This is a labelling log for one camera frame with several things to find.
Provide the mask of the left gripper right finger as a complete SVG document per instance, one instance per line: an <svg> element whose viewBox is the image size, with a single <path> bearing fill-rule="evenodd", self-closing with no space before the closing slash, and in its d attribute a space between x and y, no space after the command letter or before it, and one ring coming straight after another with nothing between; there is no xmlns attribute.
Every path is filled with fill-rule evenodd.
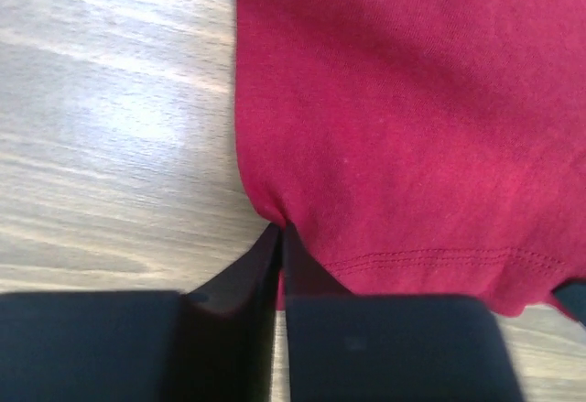
<svg viewBox="0 0 586 402"><path fill-rule="evenodd" d="M461 295L358 296L282 243L293 401L521 401L498 324Z"/></svg>

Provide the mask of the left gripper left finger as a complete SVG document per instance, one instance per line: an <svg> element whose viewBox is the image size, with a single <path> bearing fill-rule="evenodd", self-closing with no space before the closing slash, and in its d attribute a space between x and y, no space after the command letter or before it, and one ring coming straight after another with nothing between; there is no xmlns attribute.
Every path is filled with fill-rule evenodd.
<svg viewBox="0 0 586 402"><path fill-rule="evenodd" d="M191 292L1 297L4 401L266 401L280 231Z"/></svg>

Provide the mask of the dark red t-shirt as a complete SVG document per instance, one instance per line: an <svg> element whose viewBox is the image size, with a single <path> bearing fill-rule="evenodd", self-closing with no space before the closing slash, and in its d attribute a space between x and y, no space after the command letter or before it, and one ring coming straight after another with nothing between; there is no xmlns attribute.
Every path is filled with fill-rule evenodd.
<svg viewBox="0 0 586 402"><path fill-rule="evenodd" d="M360 295L585 278L585 0L235 0L255 210Z"/></svg>

